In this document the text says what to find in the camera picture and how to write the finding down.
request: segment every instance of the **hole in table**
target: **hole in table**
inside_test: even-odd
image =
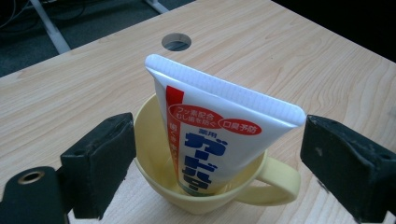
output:
[[[163,38],[163,47],[171,51],[182,51],[191,46],[191,39],[187,35],[173,33]]]

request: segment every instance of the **wooden table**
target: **wooden table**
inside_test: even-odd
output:
[[[175,32],[191,38],[189,49],[163,48]],[[144,66],[151,53],[338,120],[396,151],[395,63],[269,0],[201,0],[2,77],[0,189],[25,169],[58,168],[60,154],[102,120],[135,115],[154,93]],[[353,223],[301,162],[303,130],[269,148],[302,175],[294,203],[228,203],[193,216],[155,193],[132,163],[101,223]],[[394,220],[387,214],[386,223]]]

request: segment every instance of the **cup rim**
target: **cup rim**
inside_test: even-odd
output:
[[[141,115],[142,110],[144,109],[144,107],[147,105],[147,103],[149,101],[151,101],[153,98],[156,97],[156,94],[154,93],[153,95],[151,95],[146,101],[145,103],[143,103],[143,105],[139,108],[135,119],[134,119],[134,125],[136,124],[137,120],[139,119],[139,116]],[[210,195],[210,196],[205,196],[205,197],[194,197],[191,195],[185,195],[185,194],[179,194],[176,193],[170,189],[165,188],[164,186],[162,186],[161,184],[157,183],[143,168],[143,166],[140,164],[139,159],[136,157],[134,159],[134,163],[136,164],[137,168],[139,169],[140,173],[143,175],[143,177],[145,177],[147,179],[147,181],[150,183],[150,185],[154,185],[156,188],[160,189],[161,191],[163,191],[164,193],[168,194],[168,195],[172,195],[172,197],[178,198],[179,200],[184,200],[184,201],[191,201],[191,199],[193,199],[194,201],[202,201],[202,202],[207,202],[207,201],[215,201],[218,200],[220,198],[225,198],[225,197],[229,197],[230,195],[236,194],[238,193],[241,189],[245,188],[247,185],[250,185],[250,183],[256,178],[256,176],[259,174],[259,172],[262,171],[263,166],[266,162],[267,159],[267,153],[266,151],[264,151],[258,158],[262,158],[259,167],[257,168],[257,170],[252,173],[250,175],[250,177],[242,184],[240,184],[239,186],[237,186],[236,188],[227,190],[221,194],[215,194],[215,195]]]

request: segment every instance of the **dark floor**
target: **dark floor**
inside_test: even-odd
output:
[[[273,0],[396,63],[393,0]]]
[[[1,0],[0,6],[4,2],[12,5],[12,1]],[[159,2],[171,10],[192,1]],[[66,0],[43,5],[71,49],[159,15],[142,0]],[[56,55],[56,48],[32,8],[0,29],[0,77]]]
[[[1,0],[0,27],[7,18],[2,17],[7,3],[11,7],[13,1]],[[15,1],[20,7],[26,3]],[[192,1],[160,0],[168,9]],[[273,1],[396,62],[396,10],[390,0]],[[72,49],[159,15],[142,0],[58,0],[44,6]],[[32,8],[0,28],[0,77],[56,55]]]

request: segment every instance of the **mug handle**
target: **mug handle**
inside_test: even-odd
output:
[[[280,205],[294,201],[300,191],[300,174],[287,164],[267,157],[257,180],[269,186],[248,186],[235,198],[240,203]]]

